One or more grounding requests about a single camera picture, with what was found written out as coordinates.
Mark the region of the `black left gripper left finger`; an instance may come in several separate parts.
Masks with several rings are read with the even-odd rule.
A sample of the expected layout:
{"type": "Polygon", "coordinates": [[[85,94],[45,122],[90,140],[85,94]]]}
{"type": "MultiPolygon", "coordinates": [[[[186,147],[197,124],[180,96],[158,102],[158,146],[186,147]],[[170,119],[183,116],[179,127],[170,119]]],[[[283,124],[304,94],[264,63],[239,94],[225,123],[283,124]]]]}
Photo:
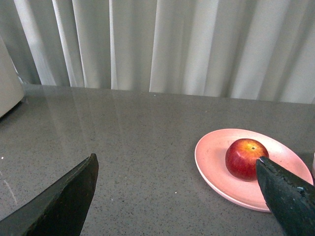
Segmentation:
{"type": "Polygon", "coordinates": [[[78,236],[94,197],[98,159],[88,158],[0,222],[2,236],[78,236]]]}

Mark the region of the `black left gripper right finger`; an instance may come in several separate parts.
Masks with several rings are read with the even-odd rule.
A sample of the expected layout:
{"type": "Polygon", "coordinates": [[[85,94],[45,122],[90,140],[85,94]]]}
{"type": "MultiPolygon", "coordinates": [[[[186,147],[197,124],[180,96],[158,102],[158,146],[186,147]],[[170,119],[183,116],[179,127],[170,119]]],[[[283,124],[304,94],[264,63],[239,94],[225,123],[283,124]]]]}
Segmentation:
{"type": "Polygon", "coordinates": [[[256,160],[258,185],[286,236],[315,234],[315,187],[267,157],[256,160]]]}

